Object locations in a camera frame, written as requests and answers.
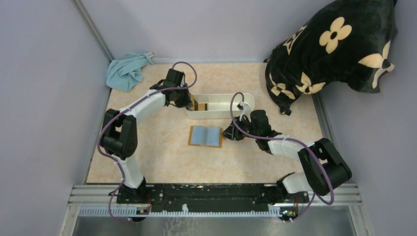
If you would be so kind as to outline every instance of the wooden table surface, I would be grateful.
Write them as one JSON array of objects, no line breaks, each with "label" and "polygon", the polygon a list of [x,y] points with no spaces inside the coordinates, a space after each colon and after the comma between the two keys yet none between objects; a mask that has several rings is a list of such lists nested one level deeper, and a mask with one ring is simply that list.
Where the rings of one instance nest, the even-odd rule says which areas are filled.
[{"label": "wooden table surface", "polygon": [[[268,95],[265,63],[194,64],[198,81],[190,89],[194,94],[235,93],[255,97],[255,109],[266,110],[272,128],[300,140],[316,141],[323,137],[310,95],[303,95],[292,106],[291,116],[283,116]],[[143,81],[130,92],[113,90],[108,108],[118,110],[129,105],[165,79],[171,64],[143,68]],[[194,79],[192,70],[178,65],[187,83]],[[230,119],[189,119],[185,109],[164,107],[138,126],[136,158],[149,183],[267,183],[276,182],[287,173],[302,171],[301,164],[284,156],[261,151],[255,140],[224,140],[222,148],[188,145],[190,126],[226,128]],[[120,182],[121,174],[112,160],[94,153],[87,182]]]}]

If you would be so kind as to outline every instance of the white container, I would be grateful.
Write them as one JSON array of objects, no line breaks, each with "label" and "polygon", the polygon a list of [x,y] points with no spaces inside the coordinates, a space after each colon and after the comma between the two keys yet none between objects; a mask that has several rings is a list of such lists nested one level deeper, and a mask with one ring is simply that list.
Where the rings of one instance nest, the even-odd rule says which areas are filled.
[{"label": "white container", "polygon": [[[191,119],[231,119],[230,102],[234,94],[193,94],[199,104],[207,103],[207,111],[189,111],[187,115]],[[255,98],[250,93],[244,93],[245,102],[252,110],[255,109]],[[233,116],[240,116],[241,111],[237,105],[241,102],[240,95],[236,96],[233,102]]]}]

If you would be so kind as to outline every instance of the purple wall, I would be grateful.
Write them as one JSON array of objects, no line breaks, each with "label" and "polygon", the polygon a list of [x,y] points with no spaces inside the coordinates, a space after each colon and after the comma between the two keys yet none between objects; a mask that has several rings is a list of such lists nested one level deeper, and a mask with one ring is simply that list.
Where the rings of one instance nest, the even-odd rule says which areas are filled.
[{"label": "purple wall", "polygon": [[108,62],[70,0],[3,0],[0,29],[0,235],[57,235],[105,109]]},{"label": "purple wall", "polygon": [[331,84],[321,95],[340,152],[359,185],[375,235],[415,235],[417,214],[417,1],[399,1],[393,72],[381,93]]},{"label": "purple wall", "polygon": [[82,2],[116,58],[155,50],[173,62],[262,61],[331,0]]}]

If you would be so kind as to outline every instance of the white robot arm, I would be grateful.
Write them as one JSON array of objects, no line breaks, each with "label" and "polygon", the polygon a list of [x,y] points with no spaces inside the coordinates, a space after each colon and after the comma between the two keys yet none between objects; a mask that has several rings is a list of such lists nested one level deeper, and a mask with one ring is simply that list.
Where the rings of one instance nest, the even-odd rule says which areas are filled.
[{"label": "white robot arm", "polygon": [[[238,107],[242,110],[242,115],[234,118],[234,121],[222,133],[223,137],[236,141],[245,137],[254,138],[261,150],[272,155],[299,160],[302,164],[304,172],[291,173],[277,181],[283,199],[286,196],[307,191],[314,191],[324,196],[330,192],[326,177],[332,188],[340,186],[352,177],[351,170],[330,140],[323,138],[316,142],[301,142],[292,139],[271,129],[264,110],[252,111],[249,120],[247,114],[250,108],[247,103],[240,102]],[[321,168],[316,158],[327,162],[321,164]]]},{"label": "white robot arm", "polygon": [[170,69],[166,79],[152,86],[141,98],[118,111],[109,109],[105,114],[103,129],[108,123],[110,126],[104,130],[100,145],[120,164],[125,175],[124,185],[133,192],[146,184],[135,158],[138,142],[136,127],[164,106],[190,106],[184,77],[183,72]]}]

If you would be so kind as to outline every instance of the blue book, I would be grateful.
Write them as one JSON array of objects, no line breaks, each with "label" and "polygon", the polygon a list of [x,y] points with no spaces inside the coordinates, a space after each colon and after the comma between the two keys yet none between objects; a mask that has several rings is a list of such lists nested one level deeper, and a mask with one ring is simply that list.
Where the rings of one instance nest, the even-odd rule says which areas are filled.
[{"label": "blue book", "polygon": [[218,127],[192,126],[188,145],[221,148],[223,130]]}]

